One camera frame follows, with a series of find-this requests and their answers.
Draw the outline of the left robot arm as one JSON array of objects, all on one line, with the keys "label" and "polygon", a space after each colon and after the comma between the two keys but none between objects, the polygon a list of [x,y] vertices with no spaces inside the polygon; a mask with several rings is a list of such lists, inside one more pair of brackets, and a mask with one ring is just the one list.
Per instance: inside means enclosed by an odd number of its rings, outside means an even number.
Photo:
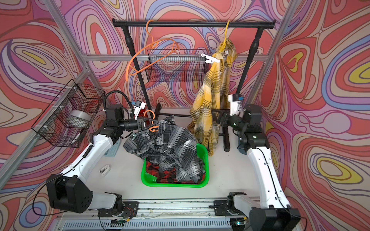
[{"label": "left robot arm", "polygon": [[51,208],[83,213],[86,210],[105,209],[113,216],[124,211],[122,196],[117,193],[91,191],[86,182],[99,160],[117,142],[125,131],[152,131],[158,124],[153,118],[136,117],[134,110],[125,118],[122,105],[105,106],[106,120],[92,134],[84,151],[60,174],[52,174],[46,182]]}]

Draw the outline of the grey plaid shirt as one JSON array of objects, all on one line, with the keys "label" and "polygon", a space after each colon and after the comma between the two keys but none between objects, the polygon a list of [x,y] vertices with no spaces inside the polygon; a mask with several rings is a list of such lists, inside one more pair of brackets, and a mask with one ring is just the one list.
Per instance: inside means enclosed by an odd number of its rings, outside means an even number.
[{"label": "grey plaid shirt", "polygon": [[179,182],[201,180],[204,162],[197,155],[197,140],[186,128],[176,125],[175,116],[159,122],[159,131],[132,134],[123,144],[126,152],[159,165],[159,171],[176,169]]}]

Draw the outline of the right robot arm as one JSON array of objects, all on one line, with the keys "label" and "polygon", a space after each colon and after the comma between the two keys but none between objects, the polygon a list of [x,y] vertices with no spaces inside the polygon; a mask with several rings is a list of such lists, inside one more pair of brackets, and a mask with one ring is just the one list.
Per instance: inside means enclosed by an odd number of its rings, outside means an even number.
[{"label": "right robot arm", "polygon": [[262,109],[245,105],[242,111],[239,116],[230,110],[214,109],[213,121],[237,133],[237,149],[250,159],[259,182],[260,204],[245,193],[230,193],[224,207],[231,215],[245,215],[245,228],[251,231],[292,231],[302,216],[292,208],[274,170],[270,145],[261,127]]}]

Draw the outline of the red black plaid shirt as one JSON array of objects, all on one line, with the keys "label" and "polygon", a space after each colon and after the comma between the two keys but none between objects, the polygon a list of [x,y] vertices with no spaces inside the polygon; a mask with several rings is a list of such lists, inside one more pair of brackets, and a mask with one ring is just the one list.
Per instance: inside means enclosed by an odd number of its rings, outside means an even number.
[{"label": "red black plaid shirt", "polygon": [[176,169],[173,168],[172,170],[165,170],[164,172],[159,171],[159,165],[152,164],[150,162],[146,163],[146,173],[156,177],[156,183],[175,183],[175,184],[199,184],[205,178],[205,172],[202,175],[201,180],[198,182],[194,182],[192,180],[186,182],[179,182],[176,179]]}]

